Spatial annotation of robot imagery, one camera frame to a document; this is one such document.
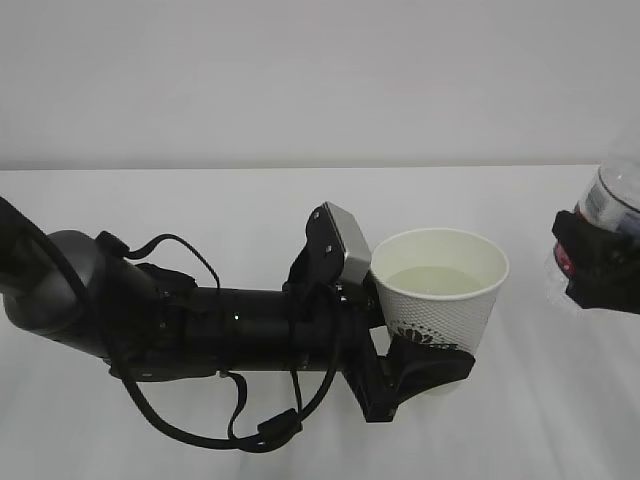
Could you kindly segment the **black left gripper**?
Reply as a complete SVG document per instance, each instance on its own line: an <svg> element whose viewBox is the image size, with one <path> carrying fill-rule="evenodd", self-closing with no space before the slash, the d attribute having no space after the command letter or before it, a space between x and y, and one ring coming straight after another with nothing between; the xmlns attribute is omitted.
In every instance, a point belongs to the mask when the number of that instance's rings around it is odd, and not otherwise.
<svg viewBox="0 0 640 480"><path fill-rule="evenodd" d="M302 250L283 291L290 295L290 344L313 368L341 373L368 423L389 423L399 404L434 388L465 380L475 357L394 335L387 360L371 330L384 323L373 277L342 277L347 262L335 252Z"/></svg>

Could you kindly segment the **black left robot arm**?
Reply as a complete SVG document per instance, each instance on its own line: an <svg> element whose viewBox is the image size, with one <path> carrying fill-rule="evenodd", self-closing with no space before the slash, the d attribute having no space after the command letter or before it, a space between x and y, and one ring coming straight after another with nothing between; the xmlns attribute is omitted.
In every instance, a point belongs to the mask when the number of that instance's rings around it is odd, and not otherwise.
<svg viewBox="0 0 640 480"><path fill-rule="evenodd" d="M306 242L276 291L201 287L148 262L156 242L41 232L1 205L1 298L16 327L104 361L115 346L138 382L238 371L341 373L369 422L404 401L467 378L470 350L415 328L386 354L371 332L391 321L354 217L332 203L311 213Z"/></svg>

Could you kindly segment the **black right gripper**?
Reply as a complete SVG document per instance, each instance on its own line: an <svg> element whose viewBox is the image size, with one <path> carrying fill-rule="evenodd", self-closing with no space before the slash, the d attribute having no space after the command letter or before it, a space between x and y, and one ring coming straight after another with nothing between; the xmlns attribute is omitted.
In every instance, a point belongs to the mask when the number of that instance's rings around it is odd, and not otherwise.
<svg viewBox="0 0 640 480"><path fill-rule="evenodd" d="M570 278L565 293L582 309L639 314L639 239L561 210L552 226L553 257Z"/></svg>

